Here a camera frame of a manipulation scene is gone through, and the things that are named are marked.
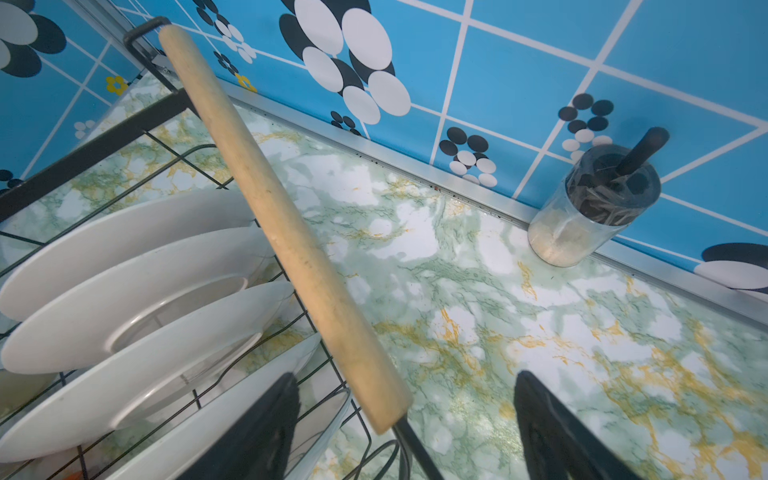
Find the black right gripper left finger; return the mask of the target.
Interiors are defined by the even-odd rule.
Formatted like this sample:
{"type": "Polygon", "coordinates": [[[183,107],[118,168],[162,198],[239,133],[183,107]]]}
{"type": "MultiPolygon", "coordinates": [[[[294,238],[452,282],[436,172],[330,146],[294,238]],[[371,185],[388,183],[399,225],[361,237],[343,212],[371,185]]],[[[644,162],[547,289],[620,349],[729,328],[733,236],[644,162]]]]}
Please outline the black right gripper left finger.
{"type": "Polygon", "coordinates": [[[294,374],[279,377],[182,479],[282,479],[300,407],[294,374]]]}

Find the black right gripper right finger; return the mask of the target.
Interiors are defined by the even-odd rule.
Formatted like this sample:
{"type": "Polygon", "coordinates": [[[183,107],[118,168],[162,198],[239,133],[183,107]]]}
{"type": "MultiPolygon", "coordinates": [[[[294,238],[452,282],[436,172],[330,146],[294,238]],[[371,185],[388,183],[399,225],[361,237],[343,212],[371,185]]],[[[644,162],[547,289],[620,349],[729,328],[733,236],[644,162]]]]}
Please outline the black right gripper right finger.
{"type": "Polygon", "coordinates": [[[532,479],[636,479],[530,371],[516,378],[514,406],[532,479]]]}

